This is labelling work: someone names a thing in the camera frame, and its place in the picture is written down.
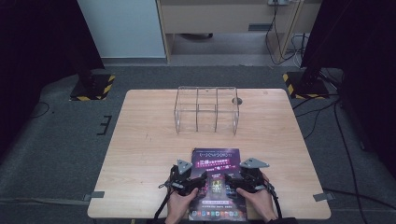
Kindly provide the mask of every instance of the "black curtain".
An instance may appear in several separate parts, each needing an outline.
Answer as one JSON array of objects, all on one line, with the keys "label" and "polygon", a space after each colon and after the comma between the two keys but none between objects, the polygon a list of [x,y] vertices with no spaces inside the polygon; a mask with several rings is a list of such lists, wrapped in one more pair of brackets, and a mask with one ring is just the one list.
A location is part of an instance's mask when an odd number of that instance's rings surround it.
[{"label": "black curtain", "polygon": [[[72,57],[67,48],[74,48]],[[76,0],[0,2],[0,157],[37,104],[41,89],[76,74],[73,60],[104,68]]]},{"label": "black curtain", "polygon": [[323,0],[303,67],[345,73],[340,94],[362,146],[396,177],[396,1]]}]

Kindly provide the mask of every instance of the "power cord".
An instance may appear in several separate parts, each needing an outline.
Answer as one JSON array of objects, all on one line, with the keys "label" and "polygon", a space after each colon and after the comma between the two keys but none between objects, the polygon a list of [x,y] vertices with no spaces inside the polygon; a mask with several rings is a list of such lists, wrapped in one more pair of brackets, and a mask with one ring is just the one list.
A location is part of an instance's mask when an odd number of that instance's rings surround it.
[{"label": "power cord", "polygon": [[[293,35],[293,37],[291,38],[291,44],[293,45],[293,49],[287,49],[287,52],[294,52],[297,48],[295,47],[295,44],[294,44],[294,38],[295,37],[300,37],[300,36],[303,36],[303,35]],[[305,46],[303,46],[303,45],[301,45],[301,47],[297,50],[299,53],[304,53],[304,50],[305,50]]]},{"label": "power cord", "polygon": [[307,115],[309,113],[318,111],[317,115],[315,116],[314,127],[312,128],[311,132],[307,136],[304,137],[304,140],[307,139],[314,132],[315,127],[317,125],[317,120],[318,120],[318,116],[319,116],[320,112],[325,110],[325,109],[327,109],[327,108],[329,108],[329,107],[331,107],[334,104],[337,104],[339,101],[340,101],[340,98],[338,98],[336,101],[333,101],[331,104],[322,107],[321,109],[315,109],[315,110],[311,110],[311,111],[305,112],[305,113],[303,113],[301,115],[296,115],[296,118],[298,118],[300,116],[304,116],[304,115]]},{"label": "power cord", "polygon": [[305,99],[305,100],[302,101],[301,103],[295,105],[295,106],[293,107],[293,110],[294,110],[295,108],[299,107],[300,105],[303,105],[303,104],[305,104],[306,102],[312,100],[312,99],[316,99],[316,98],[319,98],[319,97],[325,97],[325,96],[334,96],[334,95],[338,95],[338,94],[333,93],[333,94],[316,95],[316,96],[309,97],[308,99]]},{"label": "power cord", "polygon": [[298,59],[298,53],[300,53],[300,57],[301,57],[301,60],[302,60],[303,59],[303,55],[304,55],[304,51],[305,51],[304,42],[305,42],[305,39],[308,38],[308,37],[306,37],[305,34],[303,34],[303,35],[294,35],[291,38],[291,44],[293,45],[294,49],[296,49],[296,46],[294,44],[294,38],[297,37],[297,36],[301,36],[302,37],[302,43],[301,43],[300,49],[294,51],[293,63],[294,63],[294,65],[296,65],[296,67],[302,69],[301,63],[300,63],[300,61]]},{"label": "power cord", "polygon": [[347,147],[347,142],[346,142],[346,139],[344,137],[344,133],[343,133],[343,130],[342,130],[341,125],[340,125],[340,121],[339,121],[338,116],[337,116],[337,103],[338,103],[338,101],[334,104],[335,121],[337,122],[337,127],[338,127],[338,130],[340,131],[341,138],[343,139],[344,148],[346,150],[347,158],[349,160],[349,166],[350,166],[350,170],[352,172],[352,178],[353,178],[353,186],[355,188],[355,194],[356,194],[356,199],[358,200],[358,207],[359,207],[359,211],[361,212],[361,218],[363,219],[363,222],[365,224],[367,224],[368,222],[367,222],[366,216],[364,215],[362,207],[361,207],[361,196],[360,196],[359,190],[358,190],[358,183],[356,181],[355,169],[353,167],[352,159],[350,157],[349,149]]},{"label": "power cord", "polygon": [[49,110],[50,110],[50,105],[49,105],[49,104],[47,104],[46,102],[38,102],[37,104],[38,104],[38,105],[40,105],[40,104],[46,105],[46,106],[47,106],[46,111],[44,111],[44,112],[41,113],[40,115],[29,117],[29,119],[37,119],[37,118],[40,118],[41,116],[43,116],[43,115],[47,114],[47,112],[49,112]]},{"label": "power cord", "polygon": [[[278,35],[278,33],[277,33],[277,30],[276,30],[276,13],[277,13],[277,6],[278,6],[278,2],[277,2],[277,0],[274,0],[274,17],[273,17],[273,19],[272,19],[272,21],[271,21],[271,27],[274,27],[275,34],[276,34],[276,40],[277,40],[277,46],[278,46],[278,48],[279,48],[279,52],[281,52],[279,35]],[[280,63],[275,62],[274,59],[273,59],[273,57],[272,57],[271,50],[270,50],[270,48],[268,47],[268,33],[267,33],[267,35],[265,36],[265,46],[266,46],[267,49],[268,49],[268,52],[269,52],[269,54],[270,54],[271,61],[273,62],[273,64],[276,64],[276,65],[282,64],[283,62],[285,62],[285,61],[291,59],[291,58],[294,57],[294,55],[295,55],[295,52],[294,52],[294,54],[292,54],[290,57],[284,58],[283,55],[280,54],[281,59],[283,59],[284,61],[282,61],[282,62],[280,62]]]},{"label": "power cord", "polygon": [[89,202],[68,199],[48,199],[48,198],[2,198],[0,203],[40,203],[52,205],[89,205]]},{"label": "power cord", "polygon": [[[331,191],[331,192],[334,192],[334,193],[340,193],[340,194],[355,196],[355,197],[357,196],[356,193],[341,191],[341,190],[338,190],[338,189],[327,189],[327,188],[323,188],[323,190]],[[372,202],[385,205],[386,207],[389,207],[389,208],[391,208],[391,209],[393,209],[393,210],[396,210],[396,206],[393,206],[393,205],[390,204],[390,203],[384,203],[384,202],[382,202],[382,201],[379,201],[378,199],[375,199],[375,198],[372,198],[372,197],[369,197],[369,196],[365,196],[365,195],[362,195],[362,194],[360,194],[359,196],[360,196],[361,198],[363,198],[363,199],[367,199],[367,200],[370,200],[370,201],[372,201]]]}]

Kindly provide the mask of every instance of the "white wall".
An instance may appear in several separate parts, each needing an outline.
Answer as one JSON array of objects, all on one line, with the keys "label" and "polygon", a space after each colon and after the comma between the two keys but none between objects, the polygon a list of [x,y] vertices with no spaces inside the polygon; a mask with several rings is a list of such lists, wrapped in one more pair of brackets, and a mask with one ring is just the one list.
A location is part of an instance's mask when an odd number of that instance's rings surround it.
[{"label": "white wall", "polygon": [[78,0],[102,58],[165,58],[155,0]]}]

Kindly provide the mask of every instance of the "purple poster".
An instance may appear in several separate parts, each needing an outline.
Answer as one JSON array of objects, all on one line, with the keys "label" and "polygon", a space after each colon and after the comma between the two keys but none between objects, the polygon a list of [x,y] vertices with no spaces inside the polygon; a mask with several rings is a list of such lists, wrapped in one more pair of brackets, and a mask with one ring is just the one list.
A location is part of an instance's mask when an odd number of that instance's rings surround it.
[{"label": "purple poster", "polygon": [[190,203],[189,220],[246,221],[245,198],[225,184],[224,174],[240,178],[238,148],[196,148],[192,152],[191,178],[207,171],[207,180]]}]

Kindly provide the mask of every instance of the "wooden table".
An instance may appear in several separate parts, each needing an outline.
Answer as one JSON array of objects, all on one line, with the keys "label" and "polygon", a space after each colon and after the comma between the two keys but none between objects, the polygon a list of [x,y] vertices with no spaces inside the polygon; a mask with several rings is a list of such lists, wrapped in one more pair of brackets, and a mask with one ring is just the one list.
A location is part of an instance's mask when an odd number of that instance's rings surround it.
[{"label": "wooden table", "polygon": [[[262,169],[276,188],[284,217],[326,219],[322,193],[300,128],[283,90],[240,89],[239,124],[233,132],[180,132],[174,107],[177,90],[128,91],[117,121],[88,215],[93,218],[153,218],[166,189],[158,189],[177,159],[191,160],[195,147],[239,148],[241,161],[268,162]],[[166,206],[160,217],[166,216]],[[247,217],[258,219],[250,204]]]}]

